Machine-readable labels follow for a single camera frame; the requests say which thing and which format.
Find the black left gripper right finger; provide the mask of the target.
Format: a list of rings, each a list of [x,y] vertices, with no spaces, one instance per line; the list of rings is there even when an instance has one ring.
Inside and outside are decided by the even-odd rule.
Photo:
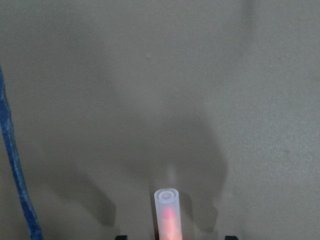
[[[226,235],[224,240],[237,240],[237,237],[234,235]]]

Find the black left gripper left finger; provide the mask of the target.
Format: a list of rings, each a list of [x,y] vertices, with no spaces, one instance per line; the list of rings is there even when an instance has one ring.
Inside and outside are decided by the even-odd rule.
[[[115,240],[128,240],[128,236],[127,235],[117,235],[115,237]]]

